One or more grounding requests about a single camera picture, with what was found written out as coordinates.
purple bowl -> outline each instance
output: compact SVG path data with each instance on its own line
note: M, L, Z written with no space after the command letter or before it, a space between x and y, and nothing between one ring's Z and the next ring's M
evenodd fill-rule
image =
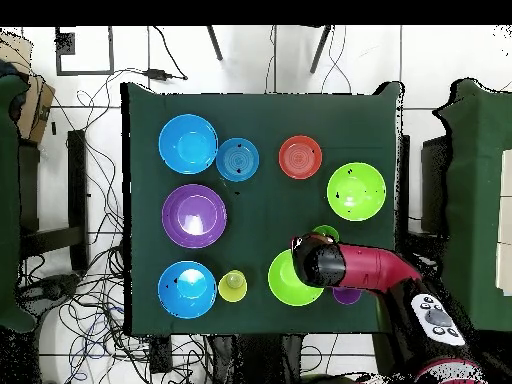
M162 225L169 238L187 248L214 243L226 228L224 202L212 189L187 184L174 190L164 202Z
M332 289L332 295L337 302L343 305L352 305L361 297L361 290L348 287L336 287Z

green tablecloth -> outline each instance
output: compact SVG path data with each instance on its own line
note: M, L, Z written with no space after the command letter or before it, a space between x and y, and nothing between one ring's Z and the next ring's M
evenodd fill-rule
M294 235L320 224L337 228L348 243L394 247L398 83L373 96L155 95L135 84L127 88L123 104L129 102L134 334L378 331L371 294L364 293L354 305L341 306L326 290L308 306L291 307L272 295L267 272ZM220 143L231 137L252 141L260 153L256 174L232 183L221 178L215 164L196 175L170 170L160 158L158 136L165 123L183 113L207 119ZM320 170L304 181L287 177L277 160L281 144L296 134L314 138L323 151ZM352 161L379 169L388 189L380 212L359 223L339 218L326 199L330 175ZM227 208L225 232L203 249L177 246L161 223L166 197L191 183L215 190ZM218 296L212 309L197 319L170 316L160 305L157 284L162 272L181 260L202 263L217 281L231 269L244 272L247 295L234 304Z
M512 297L496 288L503 150L512 149L512 95L455 82L438 111L451 135L446 174L450 240L443 281L479 330L512 331Z

white floor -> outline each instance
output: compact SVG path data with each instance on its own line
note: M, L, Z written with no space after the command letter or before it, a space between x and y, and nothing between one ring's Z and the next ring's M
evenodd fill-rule
M176 62L189 77L187 81L171 80L150 82L150 88L159 93L263 93L269 60L273 46L269 39L270 26L215 26L215 32L224 55L218 61L210 42L206 27L161 27L167 44ZM90 95L105 83L104 75L57 76L55 69L54 28L4 28L24 35L32 41L32 68L44 76L56 89L56 98L63 110L54 101L49 122L55 122L56 135L47 128L41 143L39 168L39 217L41 229L67 225L66 187L67 152L65 140L72 129L66 115L75 128L85 124L90 107L84 94L77 98L77 91ZM107 27L61 28L61 32L75 32L76 54L62 59L63 70L108 69ZM336 27L332 44L332 57L338 58L345 27ZM309 72L311 62L320 39L322 29L301 26L279 25L277 32L277 91L318 93L322 82L332 66L328 50L331 39L320 59L314 75ZM512 80L512 38L510 26L348 26L343 55L338 62L352 87L353 94L372 94L385 81L401 80L405 84L403 131L411 136L410 158L410 210L411 217L421 216L421 163L420 149L425 140L445 134L441 122L432 115L432 110L448 100L450 85L456 79L477 78L485 86L500 90ZM149 68L165 69L178 74L167 55L162 39L151 27L113 27L114 69ZM273 64L268 77L268 91L274 91ZM121 113L119 83L134 81L148 85L147 78L123 73L109 85L111 108L87 133L88 142L107 154L115 162L114 191L122 203L121 193ZM324 92L348 92L348 84L336 69L327 79ZM108 104L106 90L95 98L93 116L103 112ZM112 166L98 156L109 178ZM106 190L108 182L94 160L88 159L88 174ZM98 187L89 184L89 228L95 232L103 218L103 197ZM417 228L418 222L411 220ZM92 247L95 255L120 240L112 224L106 223L102 233ZM50 275L70 271L67 249L45 255L46 264L36 275ZM31 261L29 269L39 262ZM101 273L105 262L100 262L91 273ZM117 296L122 301L122 292ZM87 311L78 311L87 316ZM70 374L69 351L76 335L67 329L76 323L63 311L58 310L45 320L41 334L41 370L45 380L62 383ZM179 344L180 337L174 343ZM316 346L323 354L331 351L335 335L309 335L305 345ZM375 358L370 335L340 335L334 347L328 372L330 374L350 371L376 372ZM327 358L319 357L313 348L303 350L303 369L320 366L312 372L324 372ZM82 372L88 375L84 381L73 384L97 384L111 365L110 358L99 356L90 360L90 370L84 365ZM200 379L198 372L194 378ZM101 384L144 384L130 362L116 364L110 372L110 382Z

green bowl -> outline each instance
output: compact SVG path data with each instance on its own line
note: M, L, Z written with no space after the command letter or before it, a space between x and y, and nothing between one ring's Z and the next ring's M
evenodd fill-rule
M281 302L290 306L304 306L314 302L323 288L306 286L299 280L293 268L290 249L281 252L272 261L268 270L270 290Z
M324 236L333 236L336 243L340 241L338 231L330 225L319 225L318 227L313 228L313 232L323 234Z
M364 221L375 215L386 200L386 183L367 163L353 162L338 168L327 184L327 200L337 215Z

blue bowl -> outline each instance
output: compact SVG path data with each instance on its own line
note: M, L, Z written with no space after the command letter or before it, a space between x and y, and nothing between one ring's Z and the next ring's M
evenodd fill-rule
M245 138L230 138L221 144L215 160L220 174L229 181L251 178L260 164L258 149Z
M197 174L213 163L217 140L217 133L206 119L179 115L162 128L158 150L172 170L180 174Z
M217 283L208 268L182 261L167 268L158 282L158 298L177 318L192 319L210 310L217 296Z

